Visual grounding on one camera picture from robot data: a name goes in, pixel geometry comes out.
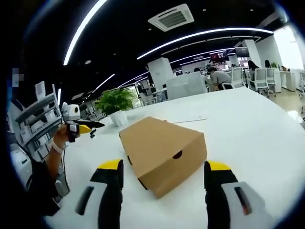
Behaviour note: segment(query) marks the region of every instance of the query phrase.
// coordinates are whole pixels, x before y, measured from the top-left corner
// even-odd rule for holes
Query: table surface
[[[279,106],[247,88],[166,101],[130,110],[127,115],[128,125],[152,116],[203,132],[208,160],[231,167],[239,181],[262,196],[275,219],[289,211],[304,187],[304,129]],[[203,166],[156,199],[141,186],[128,163],[118,135],[126,126],[114,127],[108,117],[101,122],[106,126],[96,131],[95,138],[82,135],[66,150],[71,193],[63,204],[73,202],[73,193],[83,190],[98,165],[123,158],[122,229],[207,228]]]
[[[163,89],[161,89],[161,90],[155,91],[155,92],[153,92],[152,94],[157,94],[157,93],[164,92],[164,91],[167,91],[167,88],[166,88],[166,87],[163,88]]]

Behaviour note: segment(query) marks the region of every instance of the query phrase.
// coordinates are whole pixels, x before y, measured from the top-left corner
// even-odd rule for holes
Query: ceiling
[[[234,36],[263,39],[270,34],[252,31],[211,33],[173,43],[137,60],[147,51],[189,34],[228,27],[255,28],[275,11],[273,5],[265,0],[219,0],[217,4],[214,1],[197,0],[107,0],[83,30],[68,65],[63,66],[77,28],[97,1],[53,2],[45,5],[45,8],[40,7],[36,13],[38,19],[32,19],[25,33],[22,52],[25,81],[20,83],[18,92],[18,99],[25,106],[34,102],[33,85],[41,80],[62,88],[62,100],[68,103],[73,96],[84,93],[75,100],[80,103],[87,92],[94,90],[112,74],[115,73],[115,76],[92,97],[146,72],[147,63],[161,56],[171,62],[201,52],[231,48],[245,39]],[[148,22],[156,14],[184,3],[188,5],[194,22],[167,32]],[[279,21],[273,22],[272,30],[279,26]],[[233,37],[205,41],[227,36]],[[176,62],[172,68],[191,60]]]

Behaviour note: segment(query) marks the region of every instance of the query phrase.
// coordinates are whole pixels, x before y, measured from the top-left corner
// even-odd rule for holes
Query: black sleeve
[[[59,209],[53,200],[58,196],[55,183],[45,162],[31,160],[31,163],[32,176],[27,184],[30,201],[39,213],[52,216]]]

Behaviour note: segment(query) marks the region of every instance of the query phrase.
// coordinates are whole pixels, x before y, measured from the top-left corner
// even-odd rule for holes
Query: monitor
[[[236,47],[235,52],[237,57],[250,57],[247,47]]]
[[[213,63],[229,61],[227,51],[210,54]]]

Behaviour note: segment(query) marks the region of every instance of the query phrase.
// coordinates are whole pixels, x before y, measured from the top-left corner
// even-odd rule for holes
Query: air conditioner vent
[[[164,32],[193,21],[194,18],[186,4],[166,10],[148,20],[150,24]]]

